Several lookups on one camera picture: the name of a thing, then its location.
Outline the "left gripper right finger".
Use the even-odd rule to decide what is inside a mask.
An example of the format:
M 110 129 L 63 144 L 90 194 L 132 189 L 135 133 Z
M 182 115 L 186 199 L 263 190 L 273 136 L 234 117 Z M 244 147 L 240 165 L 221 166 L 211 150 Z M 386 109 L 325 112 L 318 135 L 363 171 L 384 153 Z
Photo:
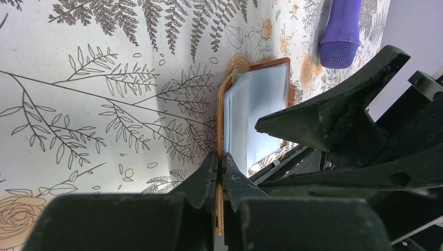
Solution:
M 226 154 L 221 161 L 229 250 L 391 250 L 363 199 L 270 197 Z

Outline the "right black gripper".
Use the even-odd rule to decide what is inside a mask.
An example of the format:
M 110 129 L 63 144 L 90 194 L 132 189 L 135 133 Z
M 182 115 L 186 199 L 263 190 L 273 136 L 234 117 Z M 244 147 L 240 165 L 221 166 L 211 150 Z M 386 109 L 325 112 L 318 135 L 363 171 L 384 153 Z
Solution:
M 270 196 L 364 198 L 390 242 L 409 242 L 442 217 L 442 78 L 422 71 L 381 116 L 365 108 L 410 59 L 387 45 L 335 87 L 264 116 L 259 133 L 330 151 L 330 171 L 259 184 Z

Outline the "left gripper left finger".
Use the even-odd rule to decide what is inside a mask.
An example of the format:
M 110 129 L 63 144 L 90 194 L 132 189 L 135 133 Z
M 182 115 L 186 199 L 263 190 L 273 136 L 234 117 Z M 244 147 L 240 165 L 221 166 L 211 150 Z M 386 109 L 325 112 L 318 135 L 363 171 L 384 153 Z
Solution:
M 216 152 L 164 194 L 105 193 L 51 201 L 24 250 L 213 250 Z

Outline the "brown leather card holder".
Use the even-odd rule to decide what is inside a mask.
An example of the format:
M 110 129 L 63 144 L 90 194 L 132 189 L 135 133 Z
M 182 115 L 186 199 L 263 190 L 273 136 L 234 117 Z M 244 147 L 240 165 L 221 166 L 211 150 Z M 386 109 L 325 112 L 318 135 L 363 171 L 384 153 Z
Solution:
M 217 93 L 217 184 L 215 218 L 218 234 L 225 231 L 225 206 L 222 161 L 233 155 L 240 173 L 283 148 L 285 140 L 258 133 L 257 121 L 294 103 L 289 83 L 290 58 L 284 57 L 231 71 Z

